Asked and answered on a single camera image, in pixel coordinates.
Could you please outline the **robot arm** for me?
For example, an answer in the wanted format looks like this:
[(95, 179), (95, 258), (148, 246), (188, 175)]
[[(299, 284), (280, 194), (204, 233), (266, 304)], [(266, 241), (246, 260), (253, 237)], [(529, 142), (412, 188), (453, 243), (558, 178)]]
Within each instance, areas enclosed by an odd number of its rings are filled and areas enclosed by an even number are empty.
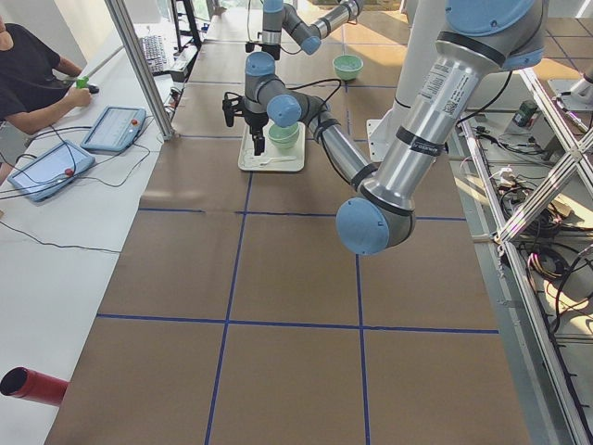
[(479, 83), (488, 74), (530, 68), (541, 61), (548, 8), (545, 1), (442, 1), (419, 6), (412, 32), (421, 35), (422, 20), (436, 18), (428, 31), (435, 61), (421, 75), (407, 115), (392, 130), (384, 159), (373, 164), (320, 98), (288, 89), (275, 72), (283, 33), (312, 54), (323, 38), (356, 19), (363, 4), (343, 1), (306, 24), (292, 6), (268, 1), (261, 50), (246, 58), (240, 100), (255, 148), (263, 148), (262, 129), (268, 121), (282, 127), (305, 124), (356, 193), (336, 214), (342, 243), (360, 255), (396, 246), (414, 228), (414, 190), (443, 152)]
[(260, 40), (249, 39), (245, 44), (245, 50), (249, 54), (259, 46), (263, 52), (279, 60), (282, 32), (286, 32), (301, 51), (312, 55), (320, 48), (322, 40), (333, 31), (346, 23), (357, 21), (364, 5), (365, 2), (362, 0), (338, 1), (324, 16), (312, 24), (307, 24), (292, 5), (284, 1), (264, 1)]

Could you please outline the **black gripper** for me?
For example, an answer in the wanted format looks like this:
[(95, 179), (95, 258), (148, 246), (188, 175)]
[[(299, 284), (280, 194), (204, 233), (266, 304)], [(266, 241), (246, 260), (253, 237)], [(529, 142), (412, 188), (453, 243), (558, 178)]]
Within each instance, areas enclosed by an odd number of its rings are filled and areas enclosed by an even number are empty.
[(254, 155), (260, 156), (265, 151), (265, 137), (263, 136), (263, 128), (268, 124), (268, 114), (266, 112), (253, 112), (246, 110), (245, 121), (249, 127), (249, 133), (252, 135)]

